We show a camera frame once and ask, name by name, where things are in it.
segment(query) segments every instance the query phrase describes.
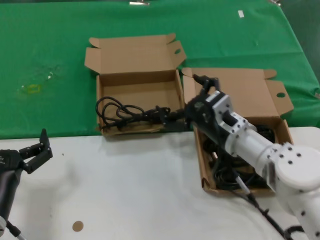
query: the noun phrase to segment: open cardboard box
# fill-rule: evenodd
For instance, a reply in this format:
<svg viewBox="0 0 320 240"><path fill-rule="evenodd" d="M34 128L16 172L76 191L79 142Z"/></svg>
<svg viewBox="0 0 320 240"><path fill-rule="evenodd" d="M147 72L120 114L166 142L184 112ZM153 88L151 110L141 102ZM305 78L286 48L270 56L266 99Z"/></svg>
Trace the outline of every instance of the open cardboard box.
<svg viewBox="0 0 320 240"><path fill-rule="evenodd" d="M245 68L183 68L184 100L188 103L199 94L202 86L192 78L198 76L219 78L221 91L231 98L236 113L246 118L253 125L267 125L273 129L276 142L293 143L287 122L281 115L294 109L284 84L280 81L269 80L277 75L272 69ZM226 194L217 189L209 167L209 156L203 150L203 142L207 138L198 129L194 129L195 143L201 176L201 185L206 192ZM252 189L253 193L265 195L269 189Z"/></svg>
<svg viewBox="0 0 320 240"><path fill-rule="evenodd" d="M176 68L186 59L174 33L168 35L93 38L87 47L84 65L99 73L96 77L97 100L110 96L123 105L135 105L144 111L159 107L169 107L171 111L184 108L185 101ZM105 116L118 119L116 107L110 106ZM97 122L103 135L156 132L162 124L137 122L118 130L105 126L98 117Z"/></svg>

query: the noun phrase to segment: metal clip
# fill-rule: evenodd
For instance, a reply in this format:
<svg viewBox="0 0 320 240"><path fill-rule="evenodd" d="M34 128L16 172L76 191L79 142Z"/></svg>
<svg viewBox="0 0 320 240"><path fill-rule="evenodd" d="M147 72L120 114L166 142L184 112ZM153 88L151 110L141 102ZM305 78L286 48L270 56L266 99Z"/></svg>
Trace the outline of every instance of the metal clip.
<svg viewBox="0 0 320 240"><path fill-rule="evenodd" d="M278 5L279 7L281 7L281 0L269 0L271 3Z"/></svg>
<svg viewBox="0 0 320 240"><path fill-rule="evenodd" d="M129 4L130 5L144 5L144 6L150 5L149 2L144 2L144 0L131 1L131 2L129 2Z"/></svg>

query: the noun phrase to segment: power cord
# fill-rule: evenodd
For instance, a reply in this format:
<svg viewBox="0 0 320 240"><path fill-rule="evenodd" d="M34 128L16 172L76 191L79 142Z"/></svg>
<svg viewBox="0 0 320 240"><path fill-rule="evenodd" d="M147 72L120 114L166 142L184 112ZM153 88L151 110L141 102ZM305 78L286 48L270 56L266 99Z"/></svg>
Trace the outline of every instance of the power cord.
<svg viewBox="0 0 320 240"><path fill-rule="evenodd" d="M6 228L9 230L9 232L18 240L27 240L22 234L19 228L16 226L12 225L11 222L7 221L6 222Z"/></svg>
<svg viewBox="0 0 320 240"><path fill-rule="evenodd" d="M99 112L99 104L104 100L111 100L106 103L102 111ZM106 110L109 106L117 107L115 115L118 118L107 117ZM138 110L140 113L135 113L129 109ZM104 126L101 129L109 129L111 127L117 127L119 130L129 124L137 122L148 122L150 124L163 124L166 126L172 122L176 122L179 119L185 117L184 109L179 109L177 111L171 112L169 107L159 107L155 106L154 109L144 111L141 107L131 104L123 105L117 99L111 96L104 96L100 98L95 104L95 112L104 122Z"/></svg>
<svg viewBox="0 0 320 240"><path fill-rule="evenodd" d="M285 239L285 240L293 240L290 235L286 234L286 231L284 231L280 225L269 215L269 209L263 210L260 205L258 204L255 196L252 194L252 192L249 192L248 194L244 195L241 193L238 193L236 191L230 190L231 193L233 193L235 196L242 198L252 206L254 206L261 214L262 216L273 226L273 228Z"/></svg>
<svg viewBox="0 0 320 240"><path fill-rule="evenodd" d="M257 125L257 131L271 142L275 142L275 133L266 125ZM259 176L254 169L242 158L233 157L225 150L215 144L209 138L203 143L203 149L211 157L209 165L212 169L212 176L218 189L226 191L234 191L239 189L239 183L233 170L236 170L237 175L243 180L245 185L250 188L267 188L266 181Z"/></svg>
<svg viewBox="0 0 320 240"><path fill-rule="evenodd" d="M305 230L300 225L291 226L284 231L284 236L289 240L291 239L291 235L296 232L304 233Z"/></svg>

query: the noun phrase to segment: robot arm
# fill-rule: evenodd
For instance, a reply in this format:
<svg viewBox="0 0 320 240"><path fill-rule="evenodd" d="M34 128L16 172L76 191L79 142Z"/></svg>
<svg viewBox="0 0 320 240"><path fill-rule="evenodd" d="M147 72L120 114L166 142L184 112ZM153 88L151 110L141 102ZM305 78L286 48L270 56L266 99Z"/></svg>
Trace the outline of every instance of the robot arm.
<svg viewBox="0 0 320 240"><path fill-rule="evenodd" d="M202 91L185 108L186 121L255 168L282 207L295 215L310 240L320 239L320 152L306 146L272 143L234 112L230 97L206 76L194 76Z"/></svg>
<svg viewBox="0 0 320 240"><path fill-rule="evenodd" d="M17 150L0 150L0 237L6 227L14 237L25 240L20 230L9 221L9 214L20 183L22 171L33 173L53 157L47 131L42 130L38 144Z"/></svg>

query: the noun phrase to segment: table surface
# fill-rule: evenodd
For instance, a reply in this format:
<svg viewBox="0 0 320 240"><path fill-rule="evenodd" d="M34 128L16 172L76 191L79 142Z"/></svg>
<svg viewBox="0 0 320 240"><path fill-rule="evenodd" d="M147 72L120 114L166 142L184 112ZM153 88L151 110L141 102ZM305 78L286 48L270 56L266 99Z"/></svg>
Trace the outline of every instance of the table surface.
<svg viewBox="0 0 320 240"><path fill-rule="evenodd" d="M186 52L183 67L277 70L294 104L288 124L320 127L319 83L268 0L8 3L0 21L0 139L36 138L41 128L51 137L99 134L95 76L84 66L89 38L169 33Z"/></svg>
<svg viewBox="0 0 320 240"><path fill-rule="evenodd" d="M320 150L320 129L290 131L296 143ZM37 141L0 145L21 149ZM242 199L202 190L192 132L50 142L54 157L23 173L9 217L29 240L282 239ZM258 201L283 228L298 223L274 197ZM75 221L82 231L72 230ZM13 237L6 231L1 239Z"/></svg>

